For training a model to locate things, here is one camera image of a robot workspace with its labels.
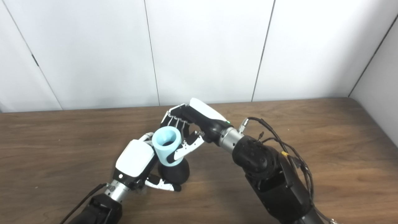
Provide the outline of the white and black left hand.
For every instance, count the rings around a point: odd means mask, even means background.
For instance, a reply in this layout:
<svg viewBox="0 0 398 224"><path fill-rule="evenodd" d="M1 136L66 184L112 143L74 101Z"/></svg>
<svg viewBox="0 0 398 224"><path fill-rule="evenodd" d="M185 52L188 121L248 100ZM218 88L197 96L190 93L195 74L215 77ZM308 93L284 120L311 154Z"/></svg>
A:
<svg viewBox="0 0 398 224"><path fill-rule="evenodd" d="M144 186L180 192L182 187L151 174L158 162L158 156L151 143L153 133L146 133L139 139L131 140L118 157L113 179L130 190Z"/></svg>

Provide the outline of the white and black right hand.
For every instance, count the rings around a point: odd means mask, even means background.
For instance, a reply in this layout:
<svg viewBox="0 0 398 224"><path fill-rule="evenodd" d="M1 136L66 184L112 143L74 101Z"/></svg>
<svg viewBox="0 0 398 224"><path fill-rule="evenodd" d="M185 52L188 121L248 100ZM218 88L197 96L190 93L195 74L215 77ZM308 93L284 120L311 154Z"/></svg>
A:
<svg viewBox="0 0 398 224"><path fill-rule="evenodd" d="M182 159L204 142L219 146L227 131L233 128L224 116L197 98L169 109L160 123L161 128L166 126L175 127L183 137L177 149L166 157L168 163Z"/></svg>

